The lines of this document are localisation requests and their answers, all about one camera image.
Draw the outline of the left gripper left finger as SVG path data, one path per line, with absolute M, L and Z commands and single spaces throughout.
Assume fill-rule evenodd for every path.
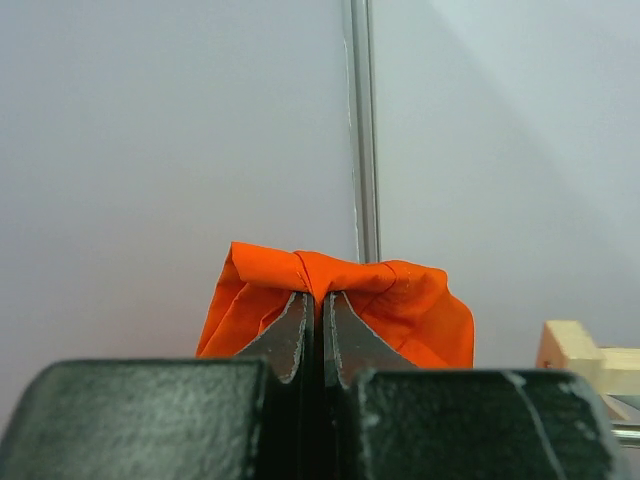
M 236 357 L 265 360 L 283 384 L 305 382 L 313 367 L 314 302 L 302 292 L 293 292 L 281 314 Z

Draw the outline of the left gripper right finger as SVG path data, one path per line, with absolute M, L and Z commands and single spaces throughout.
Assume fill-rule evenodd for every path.
M 348 389 L 364 372 L 415 369 L 355 312 L 345 292 L 326 297 L 322 327 L 327 388 Z

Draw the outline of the orange shorts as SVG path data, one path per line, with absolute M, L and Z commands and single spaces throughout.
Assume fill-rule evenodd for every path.
M 359 264 L 310 251 L 231 244 L 196 349 L 199 357 L 237 354 L 285 310 L 310 295 L 319 311 L 331 292 L 396 352 L 421 368 L 470 368 L 475 328 L 449 290 L 445 271 L 406 261 Z

